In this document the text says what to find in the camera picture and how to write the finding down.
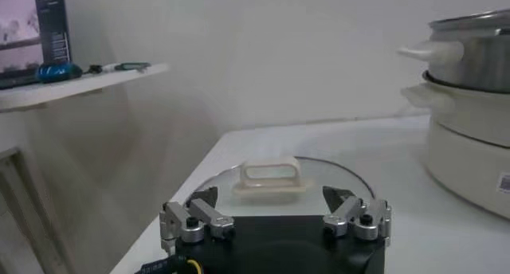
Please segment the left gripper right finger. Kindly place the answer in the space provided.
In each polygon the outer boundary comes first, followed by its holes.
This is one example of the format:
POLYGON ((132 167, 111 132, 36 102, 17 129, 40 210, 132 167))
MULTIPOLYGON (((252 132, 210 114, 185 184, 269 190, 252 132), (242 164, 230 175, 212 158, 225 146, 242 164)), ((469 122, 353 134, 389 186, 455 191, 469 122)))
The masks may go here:
POLYGON ((322 192, 330 210, 322 218, 325 233, 333 238, 351 233, 360 241, 382 239, 390 246, 392 207, 386 200, 365 202, 350 190, 331 186, 324 186, 322 192))

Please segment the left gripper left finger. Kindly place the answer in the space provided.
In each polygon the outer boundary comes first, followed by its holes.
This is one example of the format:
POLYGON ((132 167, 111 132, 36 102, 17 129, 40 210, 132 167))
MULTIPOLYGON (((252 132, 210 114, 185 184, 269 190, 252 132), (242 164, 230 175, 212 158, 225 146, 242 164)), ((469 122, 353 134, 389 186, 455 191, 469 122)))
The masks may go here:
POLYGON ((175 252, 175 244, 196 245, 206 239, 230 241, 235 235, 234 219, 215 209, 218 188, 212 186, 195 191, 183 203, 165 202, 159 212, 160 244, 168 255, 175 252))

